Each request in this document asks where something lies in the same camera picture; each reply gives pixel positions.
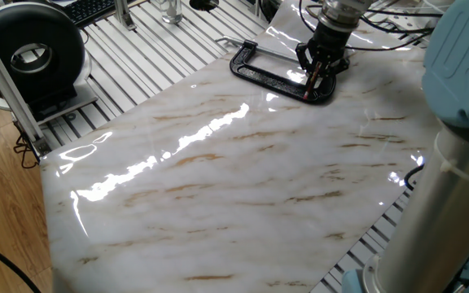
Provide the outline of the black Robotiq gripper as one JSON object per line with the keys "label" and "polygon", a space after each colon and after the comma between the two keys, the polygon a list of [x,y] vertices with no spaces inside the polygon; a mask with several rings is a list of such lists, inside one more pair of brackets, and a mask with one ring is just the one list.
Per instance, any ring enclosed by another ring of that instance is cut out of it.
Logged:
{"label": "black Robotiq gripper", "polygon": [[300,66],[311,76],[318,74],[318,86],[335,85],[336,76],[348,69],[349,59],[343,57],[350,35],[350,32],[340,32],[318,23],[313,37],[307,43],[296,46]]}

